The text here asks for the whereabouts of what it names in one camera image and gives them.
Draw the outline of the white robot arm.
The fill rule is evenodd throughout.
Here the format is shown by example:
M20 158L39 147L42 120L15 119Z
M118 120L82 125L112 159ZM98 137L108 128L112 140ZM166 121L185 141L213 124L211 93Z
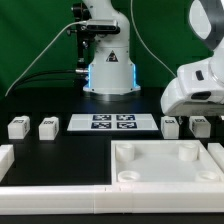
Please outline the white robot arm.
M129 58L134 21L117 12L111 0L83 2L91 15L84 27L96 35L84 91L103 100L138 92L135 65ZM213 55L178 68L161 97L162 112L169 116L224 115L224 0L193 0L189 23Z

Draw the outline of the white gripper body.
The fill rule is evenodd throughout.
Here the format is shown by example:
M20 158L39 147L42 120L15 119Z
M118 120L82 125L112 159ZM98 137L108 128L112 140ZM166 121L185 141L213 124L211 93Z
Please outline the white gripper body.
M168 116L224 115L224 62L207 58L182 65L161 97Z

